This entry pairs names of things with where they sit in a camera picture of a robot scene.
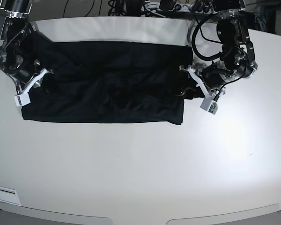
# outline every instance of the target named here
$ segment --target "white tabletop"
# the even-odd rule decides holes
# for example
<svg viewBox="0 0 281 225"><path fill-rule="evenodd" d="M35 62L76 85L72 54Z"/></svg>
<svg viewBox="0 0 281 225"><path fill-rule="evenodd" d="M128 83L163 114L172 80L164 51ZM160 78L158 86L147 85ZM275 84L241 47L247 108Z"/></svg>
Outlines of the white tabletop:
<svg viewBox="0 0 281 225"><path fill-rule="evenodd" d="M37 22L53 41L126 40L186 45L189 22L92 17ZM204 25L215 38L214 24ZM165 225L279 203L281 37L250 31L259 65L228 85L211 115L185 101L181 126L24 121L0 72L0 186L22 206L111 218L114 225ZM204 55L221 46L198 35Z"/></svg>

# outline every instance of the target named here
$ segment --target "black garment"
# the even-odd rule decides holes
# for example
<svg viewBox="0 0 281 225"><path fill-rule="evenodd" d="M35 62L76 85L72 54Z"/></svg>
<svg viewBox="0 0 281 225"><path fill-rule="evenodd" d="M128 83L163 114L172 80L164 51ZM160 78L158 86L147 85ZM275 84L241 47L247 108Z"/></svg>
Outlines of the black garment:
<svg viewBox="0 0 281 225"><path fill-rule="evenodd" d="M31 45L23 43L28 51ZM37 36L35 57L54 69L42 88L29 92L24 120L62 123L180 125L188 82L180 65L192 63L190 47L115 41L54 43Z"/></svg>

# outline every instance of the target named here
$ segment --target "white table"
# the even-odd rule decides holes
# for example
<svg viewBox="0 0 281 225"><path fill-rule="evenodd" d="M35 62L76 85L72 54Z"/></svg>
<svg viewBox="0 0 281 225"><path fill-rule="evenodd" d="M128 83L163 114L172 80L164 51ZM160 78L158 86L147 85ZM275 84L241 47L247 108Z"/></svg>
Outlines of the white table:
<svg viewBox="0 0 281 225"><path fill-rule="evenodd" d="M186 45L188 22L94 17L37 22L53 41ZM214 24L203 28L215 38ZM165 225L275 203L281 210L281 37L250 31L259 69L227 86L217 114L186 101L181 126L24 121L0 72L0 186L22 206ZM202 54L220 51L198 36Z"/></svg>

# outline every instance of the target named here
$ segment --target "black cloth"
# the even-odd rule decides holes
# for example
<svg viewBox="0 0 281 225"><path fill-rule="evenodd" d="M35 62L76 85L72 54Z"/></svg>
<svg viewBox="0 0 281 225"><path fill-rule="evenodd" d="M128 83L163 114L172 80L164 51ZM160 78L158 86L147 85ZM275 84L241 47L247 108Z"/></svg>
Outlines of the black cloth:
<svg viewBox="0 0 281 225"><path fill-rule="evenodd" d="M29 38L22 46L29 51ZM29 92L24 120L61 123L180 125L187 82L180 65L192 63L190 47L134 42L54 43L37 35L35 57L54 69Z"/></svg>

